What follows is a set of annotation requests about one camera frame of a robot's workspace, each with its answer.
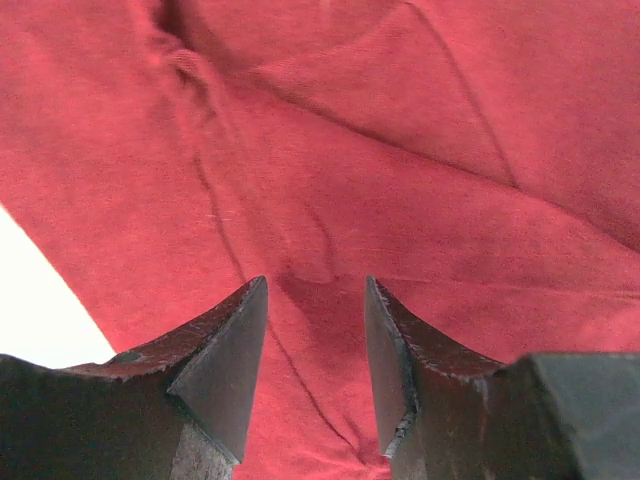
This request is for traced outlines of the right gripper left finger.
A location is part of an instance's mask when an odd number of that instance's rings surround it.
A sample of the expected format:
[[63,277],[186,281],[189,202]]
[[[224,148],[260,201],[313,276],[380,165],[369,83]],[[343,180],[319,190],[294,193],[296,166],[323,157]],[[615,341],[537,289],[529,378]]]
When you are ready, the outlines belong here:
[[1,359],[5,479],[229,479],[245,455],[268,316],[257,277],[103,364]]

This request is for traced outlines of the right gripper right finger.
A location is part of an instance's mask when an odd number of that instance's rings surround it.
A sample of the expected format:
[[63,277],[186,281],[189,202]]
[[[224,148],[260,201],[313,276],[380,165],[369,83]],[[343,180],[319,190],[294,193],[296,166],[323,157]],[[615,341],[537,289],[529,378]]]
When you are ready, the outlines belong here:
[[635,479],[639,357],[479,354],[365,286],[380,453],[396,479]]

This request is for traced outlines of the dark red t shirt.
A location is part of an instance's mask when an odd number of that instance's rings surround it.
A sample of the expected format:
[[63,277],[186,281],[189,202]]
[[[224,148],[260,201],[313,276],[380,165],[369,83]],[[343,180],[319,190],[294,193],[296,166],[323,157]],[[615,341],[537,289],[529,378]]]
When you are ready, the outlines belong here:
[[635,1],[5,1],[1,201],[117,350],[269,283],[239,479],[386,479],[374,275],[461,343],[639,346]]

